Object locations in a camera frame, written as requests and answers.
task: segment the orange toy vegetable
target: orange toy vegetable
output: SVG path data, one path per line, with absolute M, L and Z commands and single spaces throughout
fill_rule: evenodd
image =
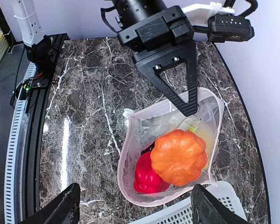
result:
M 200 177 L 207 164 L 205 148 L 204 140 L 194 133 L 175 130 L 155 141 L 152 168 L 163 181 L 184 186 Z

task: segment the screw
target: screw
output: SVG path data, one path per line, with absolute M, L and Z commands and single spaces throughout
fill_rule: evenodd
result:
M 173 58 L 173 62 L 179 62 L 179 60 L 180 60 L 180 59 L 179 59 L 178 57 L 174 57 L 174 58 Z
M 155 69 L 155 70 L 160 70 L 160 69 L 162 69 L 162 67 L 161 67 L 160 65 L 156 65 L 156 66 L 154 67 L 154 69 Z

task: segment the white wall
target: white wall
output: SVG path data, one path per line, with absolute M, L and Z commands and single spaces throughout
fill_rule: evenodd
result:
M 0 0 L 2 12 L 17 41 L 21 40 L 21 31 L 14 18 L 12 0 Z M 211 0 L 164 0 L 168 7 L 180 5 L 185 7 L 195 3 L 209 4 Z M 34 0 L 35 8 L 42 28 L 48 35 L 67 33 L 71 39 L 115 36 L 102 22 L 101 7 L 112 7 L 110 1 L 104 0 Z M 110 23 L 119 29 L 115 16 L 109 13 Z
M 248 18 L 255 37 L 217 44 L 252 120 L 269 192 L 272 224 L 280 224 L 280 0 L 259 0 Z M 246 9 L 238 0 L 235 9 Z

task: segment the plastic bag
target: plastic bag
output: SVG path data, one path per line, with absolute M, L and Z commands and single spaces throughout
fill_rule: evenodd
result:
M 188 92 L 179 96 L 184 101 L 188 100 Z M 217 151 L 224 103 L 210 90 L 198 88 L 198 104 L 198 112 L 190 117 L 185 117 L 167 99 L 128 116 L 129 127 L 117 171 L 119 189 L 128 201 L 142 207 L 154 207 L 176 199 L 192 190 L 197 183 L 216 185 L 210 169 Z M 194 133 L 206 143 L 208 165 L 202 171 L 200 178 L 183 187 L 171 184 L 166 191 L 156 194 L 137 193 L 133 184 L 136 163 L 141 152 L 158 137 L 175 129 L 188 130 L 190 126 L 195 129 Z

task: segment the marble table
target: marble table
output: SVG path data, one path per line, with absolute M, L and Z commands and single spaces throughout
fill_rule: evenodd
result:
M 64 43 L 42 137 L 41 207 L 77 182 L 81 187 L 80 224 L 123 224 L 190 195 L 164 206 L 142 208 L 125 200 L 118 188 L 118 150 L 126 136 L 123 109 L 143 109 L 164 99 L 137 72 L 132 55 L 114 38 Z M 212 90 L 225 103 L 219 154 L 212 173 L 216 180 L 234 187 L 250 223 L 267 224 L 263 168 L 238 92 L 212 44 L 197 43 L 197 63 L 199 86 Z M 163 77 L 177 93 L 186 90 L 182 65 Z

